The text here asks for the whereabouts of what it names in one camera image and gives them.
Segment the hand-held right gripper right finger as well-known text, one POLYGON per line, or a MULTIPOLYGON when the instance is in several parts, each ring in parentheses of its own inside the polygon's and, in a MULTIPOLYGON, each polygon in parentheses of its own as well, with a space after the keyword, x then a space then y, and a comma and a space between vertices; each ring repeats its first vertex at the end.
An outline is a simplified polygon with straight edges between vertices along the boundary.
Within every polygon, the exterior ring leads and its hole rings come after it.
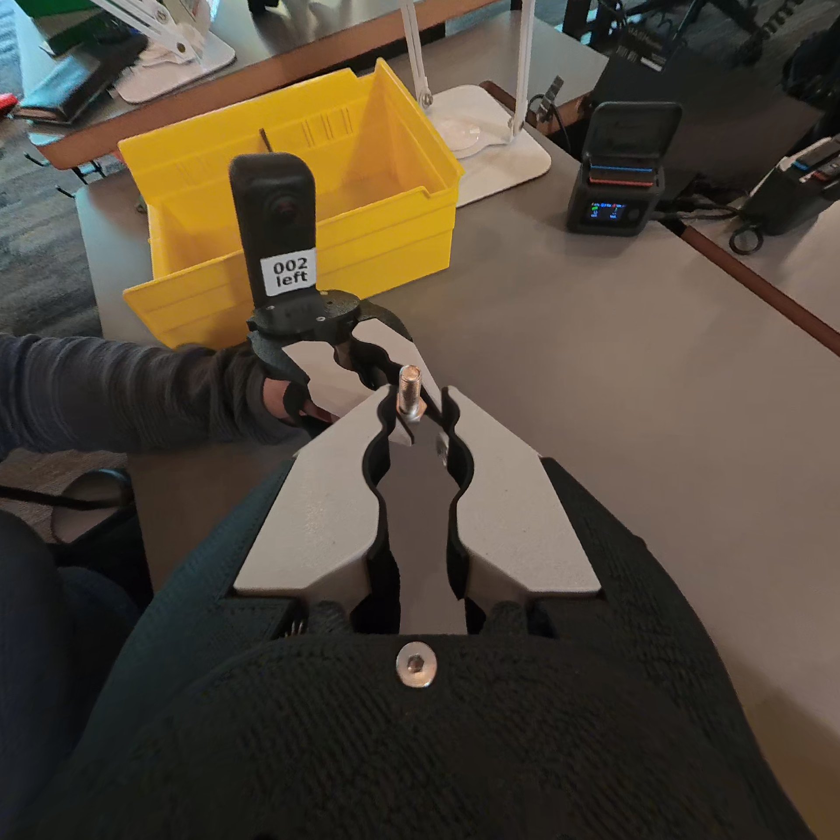
POLYGON ((484 614, 503 602, 598 595, 602 585, 543 459, 459 389, 442 392, 448 510, 447 574, 484 614))

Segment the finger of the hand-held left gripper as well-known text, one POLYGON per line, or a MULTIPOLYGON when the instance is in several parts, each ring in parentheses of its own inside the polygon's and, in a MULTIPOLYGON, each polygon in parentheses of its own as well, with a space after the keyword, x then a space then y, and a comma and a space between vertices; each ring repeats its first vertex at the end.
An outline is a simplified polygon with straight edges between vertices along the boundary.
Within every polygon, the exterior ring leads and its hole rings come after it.
POLYGON ((442 427, 442 392, 411 339, 379 319, 359 322, 341 346, 341 365, 358 375, 364 394, 341 411, 346 416, 368 393, 389 385, 397 416, 407 427, 426 419, 442 427))
POLYGON ((298 342, 287 356, 308 376, 314 403, 344 417, 373 392, 398 382, 399 370, 417 362, 417 347, 407 339, 351 339, 339 361, 332 345, 298 342))

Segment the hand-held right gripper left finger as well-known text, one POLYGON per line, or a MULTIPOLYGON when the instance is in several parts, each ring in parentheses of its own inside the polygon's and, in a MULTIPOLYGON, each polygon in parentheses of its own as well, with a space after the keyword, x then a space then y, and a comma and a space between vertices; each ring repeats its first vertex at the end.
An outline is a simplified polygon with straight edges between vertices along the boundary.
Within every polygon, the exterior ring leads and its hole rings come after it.
POLYGON ((234 582, 352 613, 369 596, 394 607, 394 559, 376 488, 390 467, 393 388, 384 385, 299 450, 234 582))

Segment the steel hex bolt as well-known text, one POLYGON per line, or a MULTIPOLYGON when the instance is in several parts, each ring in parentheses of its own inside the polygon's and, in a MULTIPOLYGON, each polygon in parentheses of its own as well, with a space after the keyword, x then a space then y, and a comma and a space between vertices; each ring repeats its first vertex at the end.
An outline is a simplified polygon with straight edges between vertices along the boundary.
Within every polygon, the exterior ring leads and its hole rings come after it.
POLYGON ((406 424, 416 424, 422 419, 426 409, 422 372, 415 364, 406 364, 398 375, 396 411, 406 424))

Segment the yellow plastic bin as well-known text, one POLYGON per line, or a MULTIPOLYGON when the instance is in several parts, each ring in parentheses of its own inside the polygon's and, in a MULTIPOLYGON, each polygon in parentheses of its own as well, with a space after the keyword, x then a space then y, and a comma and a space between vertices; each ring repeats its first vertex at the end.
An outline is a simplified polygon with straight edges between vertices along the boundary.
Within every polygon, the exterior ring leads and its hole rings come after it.
POLYGON ((449 266, 461 164, 379 59, 122 140, 147 207, 153 279, 123 293, 170 348, 242 343, 254 309, 228 168, 287 152, 313 174, 317 287, 359 298, 449 266))

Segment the person's left forearm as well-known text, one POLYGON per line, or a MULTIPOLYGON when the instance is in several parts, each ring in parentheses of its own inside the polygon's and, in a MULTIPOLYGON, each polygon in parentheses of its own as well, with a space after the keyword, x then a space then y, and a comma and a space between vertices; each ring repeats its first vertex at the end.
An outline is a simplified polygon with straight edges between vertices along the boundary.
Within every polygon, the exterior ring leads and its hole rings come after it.
POLYGON ((1 338, 1 452, 141 454, 294 435, 244 349, 176 351, 105 339, 1 338))

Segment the person's left hand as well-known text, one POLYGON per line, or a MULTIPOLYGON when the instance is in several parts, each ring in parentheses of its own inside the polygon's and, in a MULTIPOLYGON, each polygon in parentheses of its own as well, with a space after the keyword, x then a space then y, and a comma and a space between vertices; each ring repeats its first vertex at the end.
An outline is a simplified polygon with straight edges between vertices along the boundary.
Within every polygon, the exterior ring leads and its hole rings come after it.
POLYGON ((322 430, 339 418, 316 405, 307 386, 294 381, 266 378, 262 385, 262 401, 275 419, 293 427, 322 430))

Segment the white lamp base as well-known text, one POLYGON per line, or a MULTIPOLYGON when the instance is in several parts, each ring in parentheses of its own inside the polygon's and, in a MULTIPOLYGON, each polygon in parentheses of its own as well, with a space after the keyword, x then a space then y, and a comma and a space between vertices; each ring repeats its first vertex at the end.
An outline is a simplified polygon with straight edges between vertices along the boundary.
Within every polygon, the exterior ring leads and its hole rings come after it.
POLYGON ((479 86, 428 94, 423 109, 464 169, 457 208, 503 193, 545 175, 551 156, 525 130, 528 100, 503 106, 479 86))
POLYGON ((164 47, 152 45, 122 72, 112 95, 128 104, 143 104, 211 76, 235 59, 234 48, 212 33, 207 34, 201 55, 183 62, 164 47))

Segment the dark rounded object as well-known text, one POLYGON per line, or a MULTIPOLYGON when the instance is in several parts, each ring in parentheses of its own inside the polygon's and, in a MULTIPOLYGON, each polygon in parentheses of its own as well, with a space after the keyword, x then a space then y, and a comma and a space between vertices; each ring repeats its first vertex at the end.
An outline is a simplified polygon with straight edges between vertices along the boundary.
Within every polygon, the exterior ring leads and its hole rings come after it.
POLYGON ((99 468, 75 479, 60 492, 1 486, 3 501, 49 510, 53 543, 70 544, 105 524, 134 503, 133 484, 125 468, 99 468))

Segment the wood-edged grey table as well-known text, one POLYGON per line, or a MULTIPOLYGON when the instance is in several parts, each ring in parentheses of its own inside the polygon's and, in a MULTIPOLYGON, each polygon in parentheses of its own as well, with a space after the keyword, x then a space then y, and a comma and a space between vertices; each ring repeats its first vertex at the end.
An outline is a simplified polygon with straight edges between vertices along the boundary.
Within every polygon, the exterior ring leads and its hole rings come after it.
POLYGON ((121 140, 283 88, 404 36, 397 1, 283 2, 257 17, 245 1, 226 1, 211 31, 236 57, 212 76, 137 105, 107 95, 69 128, 17 126, 49 163, 68 170, 116 151, 121 140))

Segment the person's leg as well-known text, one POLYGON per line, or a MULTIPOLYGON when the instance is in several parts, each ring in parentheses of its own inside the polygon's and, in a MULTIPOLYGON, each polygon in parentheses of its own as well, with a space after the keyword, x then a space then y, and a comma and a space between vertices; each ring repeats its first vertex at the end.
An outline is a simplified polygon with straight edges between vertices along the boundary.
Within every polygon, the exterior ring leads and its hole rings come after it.
POLYGON ((152 596, 135 513, 53 544, 2 512, 2 838, 77 746, 152 596))

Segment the black charging case with screen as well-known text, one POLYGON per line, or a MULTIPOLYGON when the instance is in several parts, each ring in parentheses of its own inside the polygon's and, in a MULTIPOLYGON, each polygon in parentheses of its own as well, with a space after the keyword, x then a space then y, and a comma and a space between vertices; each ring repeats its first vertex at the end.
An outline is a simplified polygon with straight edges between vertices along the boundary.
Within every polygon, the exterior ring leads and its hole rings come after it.
POLYGON ((633 237, 665 191, 664 159, 682 119, 677 102, 606 101, 590 120, 566 214, 579 235, 633 237))

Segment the green box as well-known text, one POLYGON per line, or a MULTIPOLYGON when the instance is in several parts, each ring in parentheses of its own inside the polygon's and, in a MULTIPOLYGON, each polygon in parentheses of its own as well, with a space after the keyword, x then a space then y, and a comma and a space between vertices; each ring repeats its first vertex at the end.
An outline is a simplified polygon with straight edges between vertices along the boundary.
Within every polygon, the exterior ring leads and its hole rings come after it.
POLYGON ((81 3, 75 2, 72 10, 67 4, 59 2, 63 11, 28 15, 40 36, 39 47, 51 58, 61 57, 79 46, 117 45, 136 33, 134 27, 95 4, 81 8, 81 3))

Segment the large black box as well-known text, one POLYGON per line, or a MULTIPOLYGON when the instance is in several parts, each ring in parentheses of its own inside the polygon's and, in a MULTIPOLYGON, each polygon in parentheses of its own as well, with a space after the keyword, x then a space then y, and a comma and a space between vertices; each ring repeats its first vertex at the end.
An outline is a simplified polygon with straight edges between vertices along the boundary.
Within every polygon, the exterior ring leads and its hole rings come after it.
POLYGON ((821 120, 754 70, 725 69, 679 47, 662 70, 649 59, 612 56, 591 91, 602 102, 677 102, 682 119, 665 156, 665 196, 697 177, 751 191, 821 120))

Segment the black and white device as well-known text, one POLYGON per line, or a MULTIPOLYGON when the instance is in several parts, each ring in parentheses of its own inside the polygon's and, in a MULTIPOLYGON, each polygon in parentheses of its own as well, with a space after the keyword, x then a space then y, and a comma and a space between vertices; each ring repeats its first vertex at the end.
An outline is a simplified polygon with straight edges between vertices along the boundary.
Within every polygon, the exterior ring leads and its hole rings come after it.
POLYGON ((810 222, 839 200, 839 136, 783 158, 742 207, 763 235, 780 236, 810 222))

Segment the black tripod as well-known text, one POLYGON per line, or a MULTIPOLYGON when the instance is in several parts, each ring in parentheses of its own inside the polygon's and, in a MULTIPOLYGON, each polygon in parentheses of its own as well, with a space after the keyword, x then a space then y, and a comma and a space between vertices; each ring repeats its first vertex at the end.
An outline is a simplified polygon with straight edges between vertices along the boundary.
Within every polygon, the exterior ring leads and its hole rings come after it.
POLYGON ((627 6, 615 2, 612 14, 619 28, 628 30, 631 19, 645 20, 650 15, 659 16, 659 25, 667 25, 668 33, 658 48, 661 54, 673 53, 678 46, 687 45, 688 30, 698 23, 706 6, 712 6, 720 15, 734 23, 746 34, 746 40, 731 53, 728 59, 732 67, 753 67, 762 57, 764 45, 785 26, 802 1, 778 2, 772 13, 761 23, 757 20, 757 2, 737 1, 646 1, 627 6))

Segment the black backpack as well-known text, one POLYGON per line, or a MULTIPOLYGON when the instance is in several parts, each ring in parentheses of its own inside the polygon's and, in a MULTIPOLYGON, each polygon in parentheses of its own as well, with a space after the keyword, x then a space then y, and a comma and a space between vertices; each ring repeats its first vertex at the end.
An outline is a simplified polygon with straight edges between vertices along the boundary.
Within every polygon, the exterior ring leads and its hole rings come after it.
POLYGON ((823 111, 813 130, 839 132, 839 20, 809 36, 784 63, 781 87, 788 96, 823 111))

